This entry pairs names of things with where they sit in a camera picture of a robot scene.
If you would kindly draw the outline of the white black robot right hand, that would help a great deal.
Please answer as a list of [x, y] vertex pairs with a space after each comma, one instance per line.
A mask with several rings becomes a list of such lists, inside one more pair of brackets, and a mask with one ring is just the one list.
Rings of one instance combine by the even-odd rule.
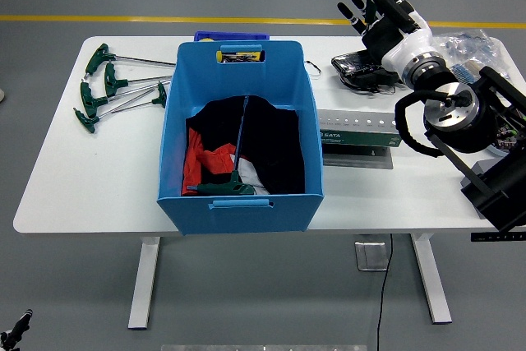
[[432, 53], [427, 22], [405, 0], [351, 0], [362, 13], [355, 16], [339, 2], [337, 8], [362, 36], [371, 58], [390, 72], [402, 75], [414, 62]]

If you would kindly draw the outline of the black white robot left hand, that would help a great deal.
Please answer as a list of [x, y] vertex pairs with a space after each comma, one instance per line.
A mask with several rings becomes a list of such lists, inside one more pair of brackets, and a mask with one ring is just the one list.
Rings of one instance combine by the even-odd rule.
[[12, 330], [3, 331], [1, 333], [1, 349], [19, 350], [16, 345], [21, 341], [22, 335], [30, 328], [30, 320], [32, 316], [33, 310], [27, 309]]

